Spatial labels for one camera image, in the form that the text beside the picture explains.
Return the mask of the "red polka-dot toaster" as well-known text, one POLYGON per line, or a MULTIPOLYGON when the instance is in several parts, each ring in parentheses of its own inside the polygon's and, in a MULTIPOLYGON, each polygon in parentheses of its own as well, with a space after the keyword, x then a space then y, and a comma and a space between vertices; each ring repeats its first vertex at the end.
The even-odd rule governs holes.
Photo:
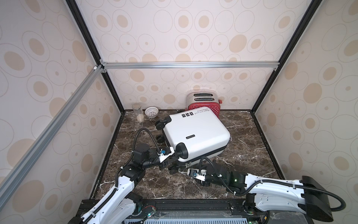
POLYGON ((186 97, 186 111, 208 107, 219 118, 222 100, 213 92, 193 92, 186 97))

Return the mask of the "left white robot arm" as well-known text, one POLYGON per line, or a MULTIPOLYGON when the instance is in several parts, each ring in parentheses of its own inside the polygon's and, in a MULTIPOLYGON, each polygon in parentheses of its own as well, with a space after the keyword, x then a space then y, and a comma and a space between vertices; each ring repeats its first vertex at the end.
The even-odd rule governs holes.
POLYGON ((132 214, 139 214, 142 197, 132 191, 143 179, 146 169, 166 168, 180 158, 186 159, 186 147, 159 147, 147 128, 137 131, 129 160, 115 177, 115 184, 88 212, 73 217, 70 224, 117 224, 132 214))

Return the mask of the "silver aluminium rail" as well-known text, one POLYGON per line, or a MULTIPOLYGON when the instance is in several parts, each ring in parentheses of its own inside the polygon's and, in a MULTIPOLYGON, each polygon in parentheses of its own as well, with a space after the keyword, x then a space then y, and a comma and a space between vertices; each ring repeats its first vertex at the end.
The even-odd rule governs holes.
POLYGON ((105 69, 277 68, 278 61, 103 63, 105 69))
POLYGON ((1 210, 3 210, 11 196, 15 193, 21 182, 33 168, 39 157, 42 155, 44 150, 47 148, 49 143, 52 141, 54 136, 57 134, 59 129, 102 71, 103 66, 97 65, 96 68, 89 73, 89 75, 71 95, 69 100, 65 102, 61 110, 52 119, 41 135, 34 141, 29 150, 6 177, 4 182, 1 184, 1 210))

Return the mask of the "white perforated bowl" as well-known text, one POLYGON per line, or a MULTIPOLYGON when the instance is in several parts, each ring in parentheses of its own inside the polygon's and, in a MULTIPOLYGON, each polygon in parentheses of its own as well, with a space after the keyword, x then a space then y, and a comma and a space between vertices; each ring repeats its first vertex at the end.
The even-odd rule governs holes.
POLYGON ((159 109, 157 107, 151 106, 146 108, 145 115, 148 118, 155 118, 158 115, 159 109))

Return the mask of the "black corner frame post left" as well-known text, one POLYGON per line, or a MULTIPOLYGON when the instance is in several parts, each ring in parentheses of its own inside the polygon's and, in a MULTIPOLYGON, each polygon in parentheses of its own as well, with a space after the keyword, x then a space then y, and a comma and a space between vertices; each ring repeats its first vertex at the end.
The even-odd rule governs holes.
MULTIPOLYGON (((78 4, 76 3, 76 1, 74 0, 66 0, 65 1, 67 6, 69 7, 69 10, 82 34, 82 37, 84 38, 85 42, 86 42, 86 45, 90 51, 90 54, 92 55, 96 65, 103 65, 102 63, 102 58, 98 52, 98 49, 95 45, 95 42, 94 42, 94 39, 92 38, 92 35, 90 34, 90 31, 86 25, 86 22, 80 12, 80 8, 78 6, 78 4)), ((119 111, 124 114, 125 113, 125 109, 119 99, 119 96, 114 88, 114 84, 110 78, 110 75, 108 74, 107 71, 105 71, 104 69, 104 72, 101 73, 102 74, 102 77, 117 105, 117 108, 119 109, 119 111)))

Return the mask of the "black corner frame post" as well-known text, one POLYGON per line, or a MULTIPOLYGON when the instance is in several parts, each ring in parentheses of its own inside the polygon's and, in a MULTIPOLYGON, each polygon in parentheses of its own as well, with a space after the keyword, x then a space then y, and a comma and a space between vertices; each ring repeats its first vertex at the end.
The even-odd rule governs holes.
POLYGON ((251 109, 251 113, 255 114, 259 109, 260 105, 262 104, 263 100, 265 99, 266 95, 268 94, 269 90, 271 89, 272 85, 274 84, 275 80, 277 79, 280 71, 284 67, 285 63, 289 59, 290 55, 292 54, 294 48, 297 46, 297 43, 303 36, 305 30, 308 28, 309 23, 313 19, 315 13, 318 11, 320 5, 323 3, 323 0, 313 0, 310 2, 306 12, 303 14, 302 19, 299 21, 293 36, 291 37, 288 45, 286 46, 283 54, 279 59, 279 65, 276 69, 273 70, 271 73, 267 83, 265 84, 263 90, 261 91, 258 99, 256 100, 253 108, 251 109))
MULTIPOLYGON (((98 49, 95 45, 95 42, 94 42, 94 39, 92 38, 92 35, 90 34, 90 31, 86 25, 86 22, 80 12, 80 8, 78 6, 78 4, 76 3, 76 1, 74 0, 66 0, 65 1, 67 6, 69 7, 69 10, 82 34, 82 37, 84 38, 85 42, 86 42, 86 45, 90 51, 90 54, 92 55, 96 65, 103 65, 102 63, 102 58, 98 52, 98 49)), ((110 75, 108 74, 107 71, 105 71, 104 69, 104 72, 101 73, 102 74, 102 77, 117 105, 117 108, 119 109, 119 111, 124 114, 125 113, 125 109, 119 99, 119 96, 114 88, 114 84, 110 78, 110 75)))

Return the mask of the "black corner frame post right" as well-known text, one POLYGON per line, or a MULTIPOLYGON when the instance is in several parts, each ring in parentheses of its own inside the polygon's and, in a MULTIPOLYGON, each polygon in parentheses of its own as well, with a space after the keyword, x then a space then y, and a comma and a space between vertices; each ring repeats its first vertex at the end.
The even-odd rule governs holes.
POLYGON ((289 59, 290 55, 292 54, 294 48, 297 46, 297 43, 303 36, 305 30, 308 28, 309 23, 313 19, 315 13, 318 11, 320 5, 323 3, 323 0, 313 0, 310 2, 306 12, 303 14, 302 19, 299 21, 293 36, 291 37, 288 45, 286 46, 283 54, 279 59, 279 65, 276 69, 273 70, 271 73, 267 83, 265 84, 263 90, 261 91, 258 99, 256 100, 253 108, 251 109, 251 113, 255 114, 259 109, 260 105, 262 104, 263 100, 265 99, 266 95, 268 94, 269 90, 271 89, 272 85, 274 84, 275 80, 277 79, 280 71, 284 67, 285 63, 289 59))

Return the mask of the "clear glass jar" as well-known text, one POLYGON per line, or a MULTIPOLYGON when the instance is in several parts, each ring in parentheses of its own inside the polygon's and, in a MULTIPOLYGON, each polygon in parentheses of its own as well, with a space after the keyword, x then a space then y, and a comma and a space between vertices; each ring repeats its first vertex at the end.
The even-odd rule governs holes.
POLYGON ((140 103, 135 103, 132 105, 132 109, 134 114, 136 115, 136 119, 138 122, 143 122, 145 120, 142 105, 140 103))

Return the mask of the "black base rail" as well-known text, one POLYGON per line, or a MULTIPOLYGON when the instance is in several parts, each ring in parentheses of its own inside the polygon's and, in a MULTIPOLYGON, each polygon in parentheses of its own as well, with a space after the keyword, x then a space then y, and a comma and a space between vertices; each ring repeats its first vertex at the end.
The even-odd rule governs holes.
POLYGON ((119 224, 312 224, 307 215, 291 211, 244 211, 242 199, 144 199, 142 210, 119 224))

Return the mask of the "silver aluminium rail left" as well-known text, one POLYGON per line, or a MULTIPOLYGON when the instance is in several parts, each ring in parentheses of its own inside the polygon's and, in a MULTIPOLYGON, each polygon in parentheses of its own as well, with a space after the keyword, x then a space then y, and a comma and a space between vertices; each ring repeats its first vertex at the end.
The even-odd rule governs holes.
POLYGON ((33 168, 39 157, 42 155, 44 150, 47 148, 49 143, 52 141, 54 136, 57 134, 59 129, 102 71, 103 66, 97 65, 96 68, 89 73, 89 75, 71 95, 69 100, 65 102, 61 110, 52 119, 41 135, 34 141, 29 150, 6 177, 4 182, 1 184, 1 210, 3 210, 11 196, 15 193, 21 182, 33 168))

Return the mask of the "white hard-shell suitcase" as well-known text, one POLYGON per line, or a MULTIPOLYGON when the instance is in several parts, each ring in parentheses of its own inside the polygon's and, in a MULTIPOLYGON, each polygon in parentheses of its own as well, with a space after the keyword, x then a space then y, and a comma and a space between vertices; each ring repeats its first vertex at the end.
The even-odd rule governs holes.
POLYGON ((230 140, 230 133, 208 107, 172 114, 155 123, 162 131, 157 137, 174 149, 176 161, 169 163, 170 174, 191 167, 202 157, 212 158, 223 152, 230 140))

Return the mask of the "silver aluminium rail back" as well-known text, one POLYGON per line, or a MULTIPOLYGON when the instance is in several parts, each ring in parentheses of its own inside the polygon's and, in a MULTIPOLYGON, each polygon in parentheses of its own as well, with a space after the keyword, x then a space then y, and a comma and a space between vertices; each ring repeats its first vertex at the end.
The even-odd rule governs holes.
POLYGON ((278 61, 103 63, 105 69, 277 68, 278 61))

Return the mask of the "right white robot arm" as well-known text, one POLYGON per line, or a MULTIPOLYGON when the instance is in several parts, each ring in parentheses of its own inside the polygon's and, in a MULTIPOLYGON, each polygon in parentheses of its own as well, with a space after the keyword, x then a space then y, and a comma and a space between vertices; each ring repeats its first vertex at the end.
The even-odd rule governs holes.
POLYGON ((187 174, 203 186, 216 184, 237 197, 245 197, 247 210, 300 212, 321 222, 332 222, 333 212, 346 208, 340 196, 325 190, 312 177, 300 180, 264 178, 238 171, 227 171, 223 166, 202 157, 198 169, 187 174))

